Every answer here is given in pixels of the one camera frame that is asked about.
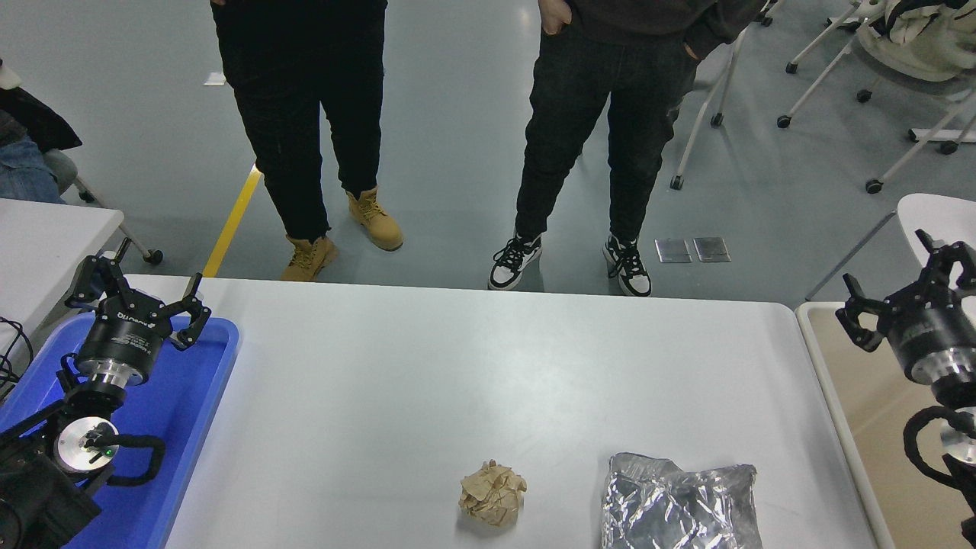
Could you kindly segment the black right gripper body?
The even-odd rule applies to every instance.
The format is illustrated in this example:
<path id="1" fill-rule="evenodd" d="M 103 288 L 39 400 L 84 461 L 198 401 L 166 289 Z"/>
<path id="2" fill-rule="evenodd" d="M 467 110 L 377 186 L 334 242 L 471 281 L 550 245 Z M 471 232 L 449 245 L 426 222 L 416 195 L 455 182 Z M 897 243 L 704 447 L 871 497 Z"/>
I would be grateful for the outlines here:
<path id="1" fill-rule="evenodd" d="M 966 299 L 956 294 L 888 297 L 888 341 L 907 379 L 974 381 L 974 324 L 965 310 Z"/>

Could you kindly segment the person's right hand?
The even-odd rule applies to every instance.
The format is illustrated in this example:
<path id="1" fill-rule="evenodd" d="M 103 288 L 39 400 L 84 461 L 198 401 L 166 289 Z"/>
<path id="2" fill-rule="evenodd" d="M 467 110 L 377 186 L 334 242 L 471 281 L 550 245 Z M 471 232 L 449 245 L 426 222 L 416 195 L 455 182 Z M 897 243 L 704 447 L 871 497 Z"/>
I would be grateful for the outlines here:
<path id="1" fill-rule="evenodd" d="M 541 30 L 548 36 L 559 34 L 573 20 L 571 7 L 564 0 L 539 0 Z"/>

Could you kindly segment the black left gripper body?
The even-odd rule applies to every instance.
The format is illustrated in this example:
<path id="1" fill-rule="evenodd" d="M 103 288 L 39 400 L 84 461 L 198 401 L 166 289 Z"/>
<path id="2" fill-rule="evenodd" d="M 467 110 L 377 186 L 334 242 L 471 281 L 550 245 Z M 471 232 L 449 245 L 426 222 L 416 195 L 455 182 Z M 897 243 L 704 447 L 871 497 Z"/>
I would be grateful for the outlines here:
<path id="1" fill-rule="evenodd" d="M 139 376 L 151 375 L 172 324 L 160 313 L 164 307 L 160 299 L 136 292 L 133 302 L 135 307 L 130 308 L 119 294 L 102 299 L 93 326 L 77 351 L 77 371 L 91 376 L 95 365 L 114 361 L 135 369 Z"/>

